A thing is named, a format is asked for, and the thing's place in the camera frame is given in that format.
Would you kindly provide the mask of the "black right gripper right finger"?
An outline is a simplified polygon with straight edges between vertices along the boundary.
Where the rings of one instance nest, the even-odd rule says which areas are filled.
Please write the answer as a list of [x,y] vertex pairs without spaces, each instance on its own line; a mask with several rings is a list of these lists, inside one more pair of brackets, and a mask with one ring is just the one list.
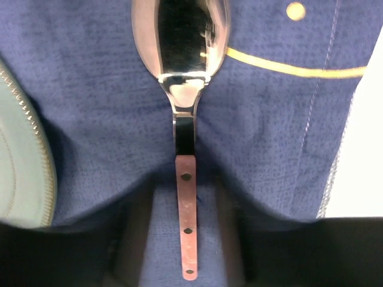
[[382,219],[282,219],[217,178],[226,260],[246,286],[381,286]]

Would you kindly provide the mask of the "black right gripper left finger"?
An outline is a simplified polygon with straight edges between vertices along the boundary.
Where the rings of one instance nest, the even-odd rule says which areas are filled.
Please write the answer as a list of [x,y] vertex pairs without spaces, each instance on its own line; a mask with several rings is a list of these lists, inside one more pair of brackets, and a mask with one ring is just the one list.
[[58,227],[1,223],[1,286],[102,286],[111,273],[137,286],[153,191],[147,178],[101,210]]

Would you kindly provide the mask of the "green ceramic plate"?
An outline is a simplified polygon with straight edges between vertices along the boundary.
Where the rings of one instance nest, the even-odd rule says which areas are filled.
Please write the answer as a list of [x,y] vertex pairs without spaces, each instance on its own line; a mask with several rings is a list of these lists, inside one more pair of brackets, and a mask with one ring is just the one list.
[[1,221],[51,225],[57,176],[44,128],[27,95],[1,64]]

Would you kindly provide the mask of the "blue cloth placemat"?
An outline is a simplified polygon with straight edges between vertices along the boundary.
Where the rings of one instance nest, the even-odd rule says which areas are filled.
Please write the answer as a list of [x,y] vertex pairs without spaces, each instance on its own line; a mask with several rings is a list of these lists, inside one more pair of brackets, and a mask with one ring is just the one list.
[[382,28],[381,1],[232,1],[230,42],[318,71],[305,78],[227,59],[197,112],[199,277],[181,276],[171,109],[133,42],[130,1],[2,1],[1,58],[36,109],[53,152],[53,227],[154,180],[137,286],[242,285],[230,271],[216,179],[282,219],[313,221],[359,77]]

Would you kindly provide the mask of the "pink handled spoon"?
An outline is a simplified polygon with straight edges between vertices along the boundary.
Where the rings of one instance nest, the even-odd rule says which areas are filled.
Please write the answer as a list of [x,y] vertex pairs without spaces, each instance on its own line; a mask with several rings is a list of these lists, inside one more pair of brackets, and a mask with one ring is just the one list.
[[203,89],[220,69],[230,35],[228,1],[132,2],[141,60],[172,109],[183,278],[197,278],[196,114]]

